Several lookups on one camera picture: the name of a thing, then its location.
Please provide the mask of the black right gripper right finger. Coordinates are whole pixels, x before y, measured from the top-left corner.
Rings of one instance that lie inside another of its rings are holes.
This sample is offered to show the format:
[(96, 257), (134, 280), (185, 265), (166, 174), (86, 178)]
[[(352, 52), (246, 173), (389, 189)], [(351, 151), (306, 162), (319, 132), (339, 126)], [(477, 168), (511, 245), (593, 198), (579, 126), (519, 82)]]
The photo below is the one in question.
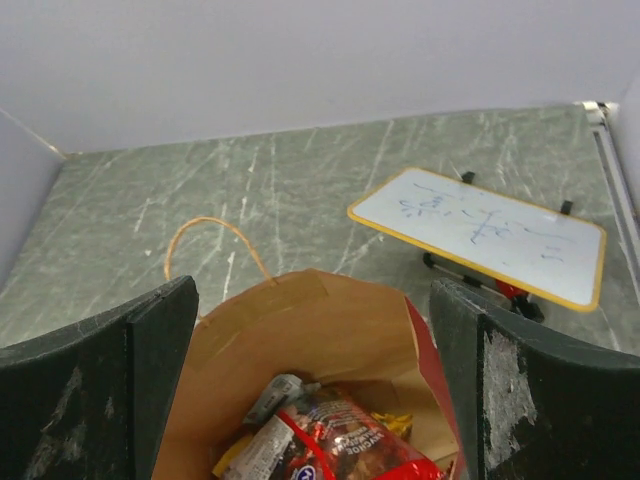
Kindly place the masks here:
[(559, 333), (449, 279), (428, 323), (470, 479), (636, 479), (639, 359)]

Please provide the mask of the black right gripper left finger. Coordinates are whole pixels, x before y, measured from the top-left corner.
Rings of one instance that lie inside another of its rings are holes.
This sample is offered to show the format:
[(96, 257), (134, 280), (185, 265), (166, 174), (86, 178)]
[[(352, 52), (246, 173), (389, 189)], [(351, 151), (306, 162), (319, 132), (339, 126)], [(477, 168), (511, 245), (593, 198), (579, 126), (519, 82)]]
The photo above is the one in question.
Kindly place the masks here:
[(198, 305), (183, 276), (2, 348), (2, 478), (150, 478)]

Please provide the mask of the red brown paper bag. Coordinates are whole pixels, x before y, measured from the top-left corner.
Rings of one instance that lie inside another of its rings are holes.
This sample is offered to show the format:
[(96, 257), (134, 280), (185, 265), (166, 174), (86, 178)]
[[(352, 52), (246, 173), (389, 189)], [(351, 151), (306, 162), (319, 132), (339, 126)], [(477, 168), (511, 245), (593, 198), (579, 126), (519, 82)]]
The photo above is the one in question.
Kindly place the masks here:
[(207, 479), (279, 374), (410, 413), (411, 442), (462, 476), (465, 460), (430, 327), (408, 297), (316, 269), (267, 276), (204, 315), (191, 337), (153, 477)]

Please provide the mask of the large red snack bag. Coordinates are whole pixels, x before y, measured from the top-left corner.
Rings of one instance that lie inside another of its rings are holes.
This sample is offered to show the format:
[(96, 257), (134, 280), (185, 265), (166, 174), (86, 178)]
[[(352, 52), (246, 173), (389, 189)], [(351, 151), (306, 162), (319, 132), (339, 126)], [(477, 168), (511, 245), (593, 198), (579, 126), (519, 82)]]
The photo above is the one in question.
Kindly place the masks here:
[(280, 407), (225, 479), (443, 479), (445, 473), (361, 408), (324, 387)]

